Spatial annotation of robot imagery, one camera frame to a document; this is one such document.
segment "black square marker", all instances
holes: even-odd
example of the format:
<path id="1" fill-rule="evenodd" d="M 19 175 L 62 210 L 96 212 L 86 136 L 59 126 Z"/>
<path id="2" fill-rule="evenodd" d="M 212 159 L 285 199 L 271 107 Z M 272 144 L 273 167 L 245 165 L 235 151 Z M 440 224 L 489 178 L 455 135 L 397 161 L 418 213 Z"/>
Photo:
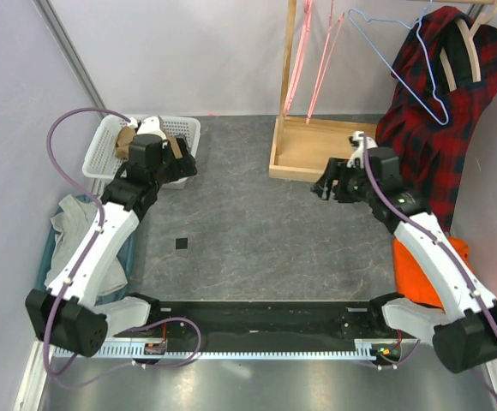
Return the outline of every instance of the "black square marker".
<path id="1" fill-rule="evenodd" d="M 188 248 L 187 238 L 177 238 L 177 250 L 185 250 Z"/>

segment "orange towel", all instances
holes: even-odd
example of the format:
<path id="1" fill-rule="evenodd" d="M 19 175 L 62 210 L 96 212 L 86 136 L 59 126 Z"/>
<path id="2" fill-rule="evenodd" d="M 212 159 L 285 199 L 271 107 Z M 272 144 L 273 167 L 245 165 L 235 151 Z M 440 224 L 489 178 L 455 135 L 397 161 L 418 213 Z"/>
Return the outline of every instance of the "orange towel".
<path id="1" fill-rule="evenodd" d="M 470 248 L 459 238 L 450 237 L 448 241 L 452 244 L 462 260 L 468 263 Z M 409 250 L 397 239 L 393 240 L 393 268 L 395 270 L 395 282 L 397 291 L 409 300 L 429 304 L 433 307 L 443 308 L 439 296 L 434 287 L 423 273 L 420 265 L 416 262 Z"/>

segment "white plastic laundry basket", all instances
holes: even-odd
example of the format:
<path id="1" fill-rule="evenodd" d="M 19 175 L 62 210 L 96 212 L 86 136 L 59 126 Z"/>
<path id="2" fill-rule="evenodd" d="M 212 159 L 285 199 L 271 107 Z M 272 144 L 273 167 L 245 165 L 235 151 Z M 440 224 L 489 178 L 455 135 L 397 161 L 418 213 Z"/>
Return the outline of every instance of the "white plastic laundry basket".
<path id="1" fill-rule="evenodd" d="M 186 136 L 191 155 L 195 157 L 201 134 L 199 121 L 190 117 L 173 116 L 161 116 L 161 119 L 164 131 L 173 135 Z M 127 122 L 116 116 L 106 116 L 102 120 L 85 156 L 83 163 L 85 176 L 101 179 L 106 183 L 113 180 L 117 169 L 123 163 L 123 160 L 115 157 L 115 140 L 121 128 L 126 125 Z M 187 178 L 184 177 L 177 182 L 165 184 L 165 187 L 182 189 L 186 185 L 186 180 Z"/>

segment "plaid shirt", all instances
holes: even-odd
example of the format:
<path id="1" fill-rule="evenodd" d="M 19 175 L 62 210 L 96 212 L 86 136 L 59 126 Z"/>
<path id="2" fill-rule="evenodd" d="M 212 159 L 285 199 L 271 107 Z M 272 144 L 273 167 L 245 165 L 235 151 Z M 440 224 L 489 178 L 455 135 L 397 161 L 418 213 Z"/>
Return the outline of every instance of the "plaid shirt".
<path id="1" fill-rule="evenodd" d="M 460 17 L 468 22 L 469 27 L 473 23 L 466 14 L 449 6 L 423 18 L 420 34 L 432 63 L 439 61 L 436 57 L 443 45 L 441 30 Z M 446 126 L 439 125 L 398 83 L 392 106 L 376 130 L 377 143 L 395 150 L 405 182 L 420 190 L 429 201 L 444 231 L 449 231 L 452 223 L 471 135 L 479 117 L 497 93 L 497 29 L 479 27 L 474 42 L 482 81 L 442 95 L 438 92 L 450 117 Z M 422 46 L 416 38 L 416 28 L 410 31 L 393 67 L 433 113 L 444 118 L 440 105 L 430 92 L 428 68 Z"/>

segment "blue bin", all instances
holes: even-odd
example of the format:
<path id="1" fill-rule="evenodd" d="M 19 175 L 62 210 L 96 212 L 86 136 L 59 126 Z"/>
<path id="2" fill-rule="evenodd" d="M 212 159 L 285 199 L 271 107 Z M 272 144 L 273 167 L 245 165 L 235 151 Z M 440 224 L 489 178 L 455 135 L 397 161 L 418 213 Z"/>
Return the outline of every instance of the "blue bin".
<path id="1" fill-rule="evenodd" d="M 79 195 L 76 197 L 79 201 L 84 203 L 90 203 L 86 195 Z M 58 207 L 57 214 L 62 212 L 62 208 Z M 39 272 L 37 274 L 37 281 L 35 282 L 35 288 L 41 291 L 45 291 L 45 279 L 46 273 L 51 269 L 52 254 L 57 244 L 55 241 L 57 232 L 51 227 L 51 232 L 46 239 L 45 250 L 43 251 L 43 258 L 41 259 L 41 264 L 39 265 Z M 132 233 L 129 238 L 124 242 L 123 246 L 119 249 L 117 253 L 117 259 L 119 264 L 125 271 L 125 277 L 127 281 L 132 276 L 132 268 L 135 262 L 135 245 L 136 245 L 136 231 Z M 119 289 L 115 293 L 104 295 L 96 300 L 96 305 L 107 304 L 109 302 L 121 300 L 129 292 L 129 285 L 125 285 L 122 289 Z"/>

